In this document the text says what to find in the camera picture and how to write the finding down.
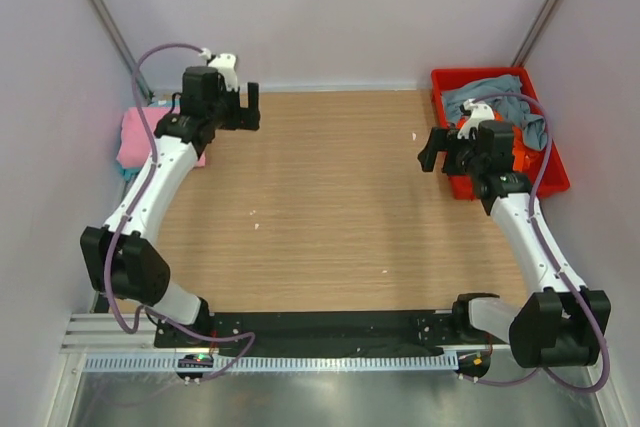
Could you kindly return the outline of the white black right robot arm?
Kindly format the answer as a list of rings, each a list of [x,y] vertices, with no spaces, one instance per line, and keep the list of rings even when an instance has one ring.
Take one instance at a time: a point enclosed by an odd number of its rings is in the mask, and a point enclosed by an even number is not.
[[[604,337],[611,303],[592,290],[562,254],[533,193],[528,176],[513,168],[511,127],[484,120],[469,136],[457,129],[432,128],[418,155],[423,171],[434,169],[470,178],[485,213],[500,228],[521,269],[529,298],[514,309],[496,297],[468,303],[471,326],[506,341],[524,368],[591,366],[608,363]]]

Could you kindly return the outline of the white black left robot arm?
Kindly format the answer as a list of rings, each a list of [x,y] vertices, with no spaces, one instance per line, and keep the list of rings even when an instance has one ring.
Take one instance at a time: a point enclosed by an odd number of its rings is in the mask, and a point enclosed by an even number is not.
[[[216,132],[260,126],[259,86],[248,83],[243,106],[235,63],[222,54],[184,71],[179,109],[148,131],[151,151],[133,186],[102,226],[80,238],[91,285],[110,307],[135,301],[198,341],[212,331],[208,304],[172,280],[155,242],[173,197]]]

